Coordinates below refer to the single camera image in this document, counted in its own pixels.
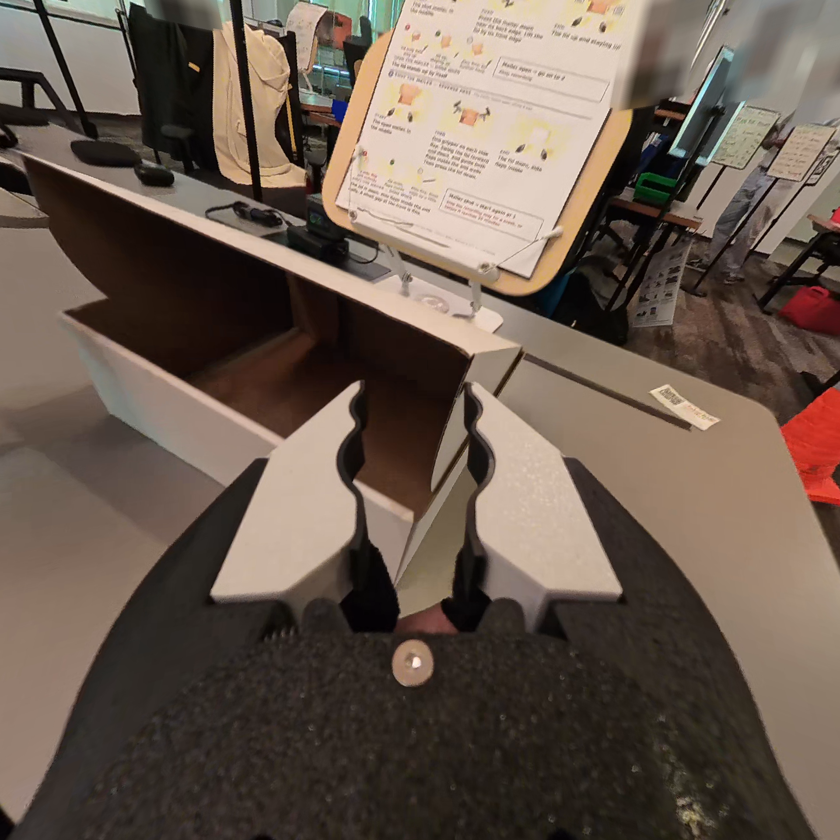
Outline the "black battery pack green label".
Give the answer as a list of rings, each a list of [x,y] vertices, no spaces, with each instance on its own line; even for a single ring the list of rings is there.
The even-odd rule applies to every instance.
[[[350,256],[347,231],[327,214],[322,195],[308,195],[305,208],[303,225],[288,224],[288,247],[332,265],[345,262]]]

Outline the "printed instruction sheet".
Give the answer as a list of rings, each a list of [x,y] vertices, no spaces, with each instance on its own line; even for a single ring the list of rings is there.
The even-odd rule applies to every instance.
[[[639,2],[405,2],[338,205],[530,278],[610,115]]]

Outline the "black backpack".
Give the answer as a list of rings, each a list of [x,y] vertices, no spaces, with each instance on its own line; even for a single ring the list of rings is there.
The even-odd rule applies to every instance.
[[[561,277],[562,293],[552,320],[593,338],[623,347],[628,340],[628,317],[618,304],[607,311],[619,279],[606,257],[590,255]]]

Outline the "red plastic bin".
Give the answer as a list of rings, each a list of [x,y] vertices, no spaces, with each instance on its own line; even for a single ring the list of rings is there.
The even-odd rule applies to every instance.
[[[839,336],[839,296],[824,287],[799,289],[778,316],[799,329]]]

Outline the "white handwritten sign board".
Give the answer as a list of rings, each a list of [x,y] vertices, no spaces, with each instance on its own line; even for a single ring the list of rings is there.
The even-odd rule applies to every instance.
[[[793,129],[767,175],[776,181],[802,183],[832,141],[837,126],[804,123]]]
[[[780,118],[777,111],[743,103],[717,142],[709,163],[744,170]]]

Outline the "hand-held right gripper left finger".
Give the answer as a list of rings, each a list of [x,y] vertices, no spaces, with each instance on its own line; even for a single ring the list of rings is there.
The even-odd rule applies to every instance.
[[[215,603],[277,601],[291,610],[357,593],[396,593],[354,483],[368,420],[355,381],[268,457],[213,583]]]

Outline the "black jacket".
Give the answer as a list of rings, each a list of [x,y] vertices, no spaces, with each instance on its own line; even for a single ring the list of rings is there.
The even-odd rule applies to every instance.
[[[213,128],[214,32],[168,23],[129,5],[128,35],[142,142],[199,170],[218,172]]]

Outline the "wooden board document stand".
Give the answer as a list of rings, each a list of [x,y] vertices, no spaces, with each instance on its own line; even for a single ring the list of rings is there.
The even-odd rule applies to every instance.
[[[448,258],[436,255],[422,246],[413,244],[406,233],[388,233],[374,230],[352,219],[352,212],[338,205],[339,194],[355,159],[356,144],[361,136],[366,114],[371,105],[375,85],[382,72],[386,52],[394,30],[380,36],[368,49],[356,75],[356,82],[349,106],[335,141],[330,163],[322,183],[322,202],[329,218],[349,234],[362,236],[391,248],[398,255],[420,264],[431,266],[453,278],[472,281],[468,269]],[[604,200],[604,185],[632,127],[634,112],[612,110],[605,121],[597,141],[587,158],[572,194],[555,224],[563,231],[544,247],[532,276],[524,279],[506,269],[498,270],[498,277],[478,276],[482,290],[497,293],[504,298],[525,298],[546,288],[555,277],[573,268],[578,261],[585,238],[601,210],[608,204]]]

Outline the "white cardboard box brown inside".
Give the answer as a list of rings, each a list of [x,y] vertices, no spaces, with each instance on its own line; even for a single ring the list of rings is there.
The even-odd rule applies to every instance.
[[[229,486],[348,385],[358,481],[399,581],[464,468],[463,386],[497,395],[520,345],[380,282],[25,156],[54,240],[103,299],[65,311],[108,412]]]

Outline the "black upright pole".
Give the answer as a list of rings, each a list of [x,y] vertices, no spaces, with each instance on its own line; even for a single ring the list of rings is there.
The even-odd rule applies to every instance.
[[[256,202],[264,202],[263,187],[259,172],[259,149],[249,75],[249,57],[245,34],[245,16],[242,1],[228,1],[233,28],[234,47],[238,73],[238,84],[245,122],[245,137],[248,151],[248,168],[251,191]]]

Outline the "white barcode sticker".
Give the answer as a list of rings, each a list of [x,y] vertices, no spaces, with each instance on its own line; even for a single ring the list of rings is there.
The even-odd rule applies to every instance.
[[[685,399],[671,385],[661,385],[651,390],[649,394],[678,419],[699,431],[705,432],[720,422],[718,417]]]

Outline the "cream hooded jacket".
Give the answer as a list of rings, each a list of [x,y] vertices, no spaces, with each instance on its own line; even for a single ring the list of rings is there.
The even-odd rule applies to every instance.
[[[245,27],[248,77],[254,114],[259,178],[265,188],[306,185],[276,137],[277,118],[289,91],[290,66],[283,46],[260,30]],[[238,77],[232,22],[213,32],[213,142],[219,171],[229,181],[251,184],[245,112]]]

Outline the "standing display screen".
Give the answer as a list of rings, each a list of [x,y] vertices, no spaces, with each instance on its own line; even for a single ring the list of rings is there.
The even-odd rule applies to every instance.
[[[739,105],[732,105],[728,94],[728,77],[734,49],[720,47],[707,70],[686,118],[668,149],[678,160],[690,161],[696,156],[698,166],[706,166],[716,153]]]

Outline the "white picture poster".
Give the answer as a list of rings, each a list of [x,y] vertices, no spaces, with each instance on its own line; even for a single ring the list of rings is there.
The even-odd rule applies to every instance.
[[[652,258],[629,320],[632,329],[671,327],[692,241],[683,237]]]

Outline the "black flat pad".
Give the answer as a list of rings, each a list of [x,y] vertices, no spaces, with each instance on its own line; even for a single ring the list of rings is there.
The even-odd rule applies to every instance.
[[[143,162],[129,146],[105,140],[73,140],[70,151],[83,164],[109,169],[132,169]]]

